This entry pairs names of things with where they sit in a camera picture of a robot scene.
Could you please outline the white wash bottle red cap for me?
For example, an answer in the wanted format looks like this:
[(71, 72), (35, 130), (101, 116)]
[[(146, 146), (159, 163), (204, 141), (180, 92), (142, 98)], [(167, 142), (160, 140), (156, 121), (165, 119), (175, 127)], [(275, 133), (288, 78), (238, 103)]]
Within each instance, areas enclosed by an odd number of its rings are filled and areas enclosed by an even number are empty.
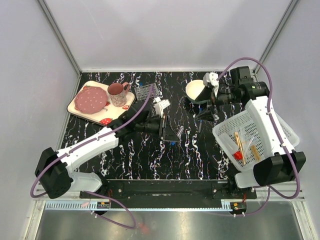
[(233, 157), (236, 160), (242, 160), (243, 155), (240, 152), (240, 147), (237, 143), (235, 143), (232, 138), (227, 133), (222, 133), (219, 135), (220, 139), (222, 140), (222, 143), (224, 144), (226, 150), (233, 155)]

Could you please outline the wooden test tube clamp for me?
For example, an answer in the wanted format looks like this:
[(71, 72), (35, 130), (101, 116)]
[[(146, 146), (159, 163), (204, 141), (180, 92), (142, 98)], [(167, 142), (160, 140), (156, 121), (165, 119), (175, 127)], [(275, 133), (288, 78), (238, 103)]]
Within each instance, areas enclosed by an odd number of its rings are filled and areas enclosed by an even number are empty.
[(243, 145), (238, 132), (234, 133), (234, 138), (238, 146), (238, 151), (233, 156), (235, 157), (236, 160), (241, 160), (242, 163), (246, 165), (245, 153), (244, 153)]

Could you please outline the blue cap tube horizontal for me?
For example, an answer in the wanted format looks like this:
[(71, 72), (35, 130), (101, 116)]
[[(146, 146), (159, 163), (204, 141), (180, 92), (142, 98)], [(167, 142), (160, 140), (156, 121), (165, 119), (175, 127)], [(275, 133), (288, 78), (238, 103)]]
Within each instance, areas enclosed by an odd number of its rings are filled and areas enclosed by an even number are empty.
[(180, 137), (183, 131), (184, 131), (184, 127), (181, 126), (177, 132), (177, 136)]

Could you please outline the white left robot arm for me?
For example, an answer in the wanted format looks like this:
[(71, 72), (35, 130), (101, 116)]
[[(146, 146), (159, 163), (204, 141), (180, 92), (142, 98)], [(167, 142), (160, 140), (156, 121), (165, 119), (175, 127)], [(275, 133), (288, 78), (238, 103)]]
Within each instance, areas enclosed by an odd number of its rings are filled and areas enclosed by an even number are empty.
[(164, 109), (169, 100), (161, 100), (154, 105), (156, 115), (150, 116), (145, 110), (146, 102), (136, 102), (118, 118), (104, 125), (91, 137), (79, 143), (53, 150), (42, 151), (35, 169), (36, 183), (40, 183), (44, 194), (57, 199), (70, 191), (88, 191), (97, 198), (108, 193), (108, 186), (94, 172), (77, 172), (76, 169), (93, 157), (112, 150), (133, 133), (158, 136), (161, 141), (179, 142), (180, 138), (167, 122)]

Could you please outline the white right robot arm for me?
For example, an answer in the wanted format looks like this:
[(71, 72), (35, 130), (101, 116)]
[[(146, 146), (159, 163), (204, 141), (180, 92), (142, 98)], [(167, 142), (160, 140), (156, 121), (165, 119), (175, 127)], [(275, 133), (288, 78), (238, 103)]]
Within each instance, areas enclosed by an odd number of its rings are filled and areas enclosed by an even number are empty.
[(206, 101), (207, 109), (198, 119), (213, 121), (212, 108), (241, 103), (244, 110), (213, 127), (216, 142), (237, 169), (228, 195), (239, 198), (245, 188), (264, 187), (297, 181), (306, 162), (296, 151), (299, 138), (274, 111), (271, 90), (265, 82), (252, 79), (248, 67), (231, 70), (232, 86), (220, 92), (218, 74), (205, 73), (202, 80), (192, 81), (195, 101)]

